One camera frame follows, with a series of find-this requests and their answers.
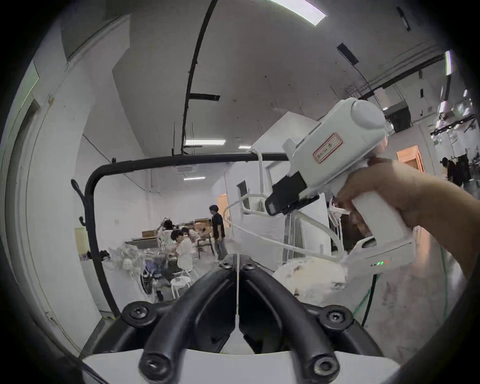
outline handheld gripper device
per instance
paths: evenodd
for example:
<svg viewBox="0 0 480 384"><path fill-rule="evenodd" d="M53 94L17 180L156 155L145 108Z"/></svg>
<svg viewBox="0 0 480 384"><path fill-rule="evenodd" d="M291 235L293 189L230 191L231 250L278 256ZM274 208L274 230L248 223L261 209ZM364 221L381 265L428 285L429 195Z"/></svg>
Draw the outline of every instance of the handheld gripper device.
<svg viewBox="0 0 480 384"><path fill-rule="evenodd" d="M275 216L303 207L325 188L336 195L349 173L366 167L368 158L384 150L386 136L385 118L377 106L353 97L339 101L299 143L289 138L283 144L290 171L273 185L265 201L267 213ZM349 278L395 269L415 259L412 229L398 211L376 192L352 202L372 236L358 241L344 256Z"/></svg>

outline dark hair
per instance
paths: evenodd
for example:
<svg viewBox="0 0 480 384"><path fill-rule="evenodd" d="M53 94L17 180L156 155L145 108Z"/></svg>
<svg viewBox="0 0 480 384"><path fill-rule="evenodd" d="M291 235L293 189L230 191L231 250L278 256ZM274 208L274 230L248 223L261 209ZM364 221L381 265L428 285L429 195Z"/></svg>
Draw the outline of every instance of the dark hair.
<svg viewBox="0 0 480 384"><path fill-rule="evenodd" d="M165 229L173 229L173 224L171 220L165 220L163 223L163 228Z"/></svg>
<svg viewBox="0 0 480 384"><path fill-rule="evenodd" d="M170 234L170 238L175 241L177 239L178 236L182 236L183 235L183 232L182 231L179 231L178 229L174 229L172 231L172 233Z"/></svg>

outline human hand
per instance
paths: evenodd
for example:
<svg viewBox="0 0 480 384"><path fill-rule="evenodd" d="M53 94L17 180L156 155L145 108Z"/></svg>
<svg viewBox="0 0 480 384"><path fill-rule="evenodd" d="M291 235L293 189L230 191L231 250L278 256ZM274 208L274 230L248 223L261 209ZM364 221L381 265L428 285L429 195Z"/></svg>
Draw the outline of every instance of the human hand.
<svg viewBox="0 0 480 384"><path fill-rule="evenodd" d="M346 209L352 211L353 222L361 223L362 219L352 199L373 191L400 212L408 227L420 225L425 190L436 183L437 178L390 159L372 157L368 164L367 168L350 173L336 196Z"/></svg>

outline white panel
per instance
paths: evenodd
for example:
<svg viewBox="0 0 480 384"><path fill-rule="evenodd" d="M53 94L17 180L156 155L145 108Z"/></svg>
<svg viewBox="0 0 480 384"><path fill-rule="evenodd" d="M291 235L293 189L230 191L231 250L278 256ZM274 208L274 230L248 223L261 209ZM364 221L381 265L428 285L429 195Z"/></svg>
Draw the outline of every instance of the white panel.
<svg viewBox="0 0 480 384"><path fill-rule="evenodd" d="M70 185L82 132L95 95L105 86L115 62L128 47L124 19L96 36L68 65L55 24L34 57L40 80L32 93L40 104L26 190L28 243L42 288L56 321L83 347L100 320L78 258L74 227L78 196Z"/></svg>

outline ceiling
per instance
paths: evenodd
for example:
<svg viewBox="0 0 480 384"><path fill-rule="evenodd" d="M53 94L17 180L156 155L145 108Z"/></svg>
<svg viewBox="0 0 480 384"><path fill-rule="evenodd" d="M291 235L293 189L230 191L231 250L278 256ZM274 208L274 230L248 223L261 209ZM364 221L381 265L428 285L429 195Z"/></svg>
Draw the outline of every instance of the ceiling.
<svg viewBox="0 0 480 384"><path fill-rule="evenodd" d="M439 49L398 1L311 0L327 17L313 26L268 0L219 0L198 57L192 92L220 100L191 100L187 138L224 138L235 152L252 144L285 112L323 116L365 81L336 47L359 59L356 68L380 83ZM126 1L131 47L113 74L127 118L146 156L180 153L188 71L208 0Z"/></svg>
<svg viewBox="0 0 480 384"><path fill-rule="evenodd" d="M151 169L151 191L159 192L162 196L184 190L203 191L211 188L230 167L231 163L198 164L194 173L181 173L174 167ZM205 179L184 180L184 178L200 176Z"/></svg>

